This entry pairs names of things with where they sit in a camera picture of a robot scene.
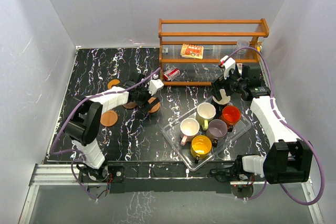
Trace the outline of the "dark wooden coaster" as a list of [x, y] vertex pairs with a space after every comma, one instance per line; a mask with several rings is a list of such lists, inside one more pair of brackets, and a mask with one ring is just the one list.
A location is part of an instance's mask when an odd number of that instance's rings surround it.
[[136, 102], [128, 102], [128, 103], [124, 104], [123, 107], [125, 109], [128, 109], [128, 110], [129, 109], [134, 109], [134, 108], [137, 107], [137, 103]]

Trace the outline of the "pale green mug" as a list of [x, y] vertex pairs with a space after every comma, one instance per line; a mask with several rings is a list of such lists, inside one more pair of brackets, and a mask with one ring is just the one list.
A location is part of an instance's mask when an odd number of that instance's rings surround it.
[[215, 117], [216, 109], [211, 103], [201, 103], [196, 109], [196, 120], [203, 131], [208, 130], [210, 121]]

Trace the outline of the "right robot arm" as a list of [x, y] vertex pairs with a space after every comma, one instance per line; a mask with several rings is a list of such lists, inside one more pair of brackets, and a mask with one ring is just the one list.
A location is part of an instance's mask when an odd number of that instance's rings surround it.
[[221, 62], [222, 74], [212, 81], [212, 95], [216, 101], [234, 93], [244, 101], [250, 101], [250, 109], [257, 117], [270, 143], [267, 156], [239, 155], [235, 160], [234, 174], [247, 180], [252, 174], [264, 177], [270, 184], [306, 182], [309, 178], [312, 151], [293, 131], [287, 129], [279, 119], [275, 99], [265, 85], [261, 67], [248, 63], [239, 71], [234, 60]]

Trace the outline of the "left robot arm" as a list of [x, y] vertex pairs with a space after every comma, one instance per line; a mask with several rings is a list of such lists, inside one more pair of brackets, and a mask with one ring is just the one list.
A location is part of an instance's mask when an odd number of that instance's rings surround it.
[[118, 106], [134, 102], [142, 113], [148, 113], [160, 100], [154, 95], [164, 87], [156, 73], [146, 77], [133, 73], [127, 81], [111, 89], [88, 97], [75, 97], [73, 111], [69, 114], [63, 132], [84, 156], [84, 163], [91, 168], [90, 175], [96, 181], [108, 177], [108, 168], [103, 165], [105, 157], [96, 137], [99, 132], [101, 116]]

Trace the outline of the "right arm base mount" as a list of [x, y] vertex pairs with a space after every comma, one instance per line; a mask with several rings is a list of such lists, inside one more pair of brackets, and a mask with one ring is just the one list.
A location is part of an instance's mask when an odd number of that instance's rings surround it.
[[232, 194], [235, 200], [247, 202], [258, 198], [266, 189], [267, 181], [264, 180], [261, 190], [254, 194], [255, 174], [245, 172], [236, 165], [226, 168], [212, 168], [209, 175], [220, 183], [228, 182], [232, 186]]

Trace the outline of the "pink mug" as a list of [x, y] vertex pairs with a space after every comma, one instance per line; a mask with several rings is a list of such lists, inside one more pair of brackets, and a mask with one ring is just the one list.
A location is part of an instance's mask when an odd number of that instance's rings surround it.
[[184, 146], [187, 142], [191, 142], [192, 139], [198, 134], [200, 130], [199, 123], [194, 118], [186, 118], [180, 124], [180, 144]]

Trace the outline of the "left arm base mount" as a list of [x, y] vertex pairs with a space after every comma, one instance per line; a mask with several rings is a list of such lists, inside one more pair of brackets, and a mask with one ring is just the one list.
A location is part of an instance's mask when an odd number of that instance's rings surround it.
[[[84, 163], [76, 164], [76, 169], [79, 172], [77, 176], [78, 180], [85, 187], [86, 191], [93, 195], [93, 199], [98, 202], [102, 196], [106, 196], [110, 193], [113, 183], [122, 183], [125, 179], [125, 169], [123, 166], [109, 166], [103, 164], [99, 169], [93, 169]], [[99, 189], [100, 186], [94, 186], [96, 184], [103, 184], [105, 189], [96, 193], [90, 192], [92, 189]]]

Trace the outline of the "light wooden coaster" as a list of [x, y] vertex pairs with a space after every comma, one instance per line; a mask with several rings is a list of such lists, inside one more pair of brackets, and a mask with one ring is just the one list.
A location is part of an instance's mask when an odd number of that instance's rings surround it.
[[114, 126], [118, 121], [118, 115], [115, 111], [110, 110], [101, 115], [100, 123], [105, 127]]
[[[151, 104], [153, 103], [155, 100], [155, 97], [151, 97], [149, 100], [148, 100], [148, 103]], [[155, 113], [159, 110], [160, 108], [160, 103], [158, 102], [157, 104], [155, 104], [148, 112], [149, 113]]]

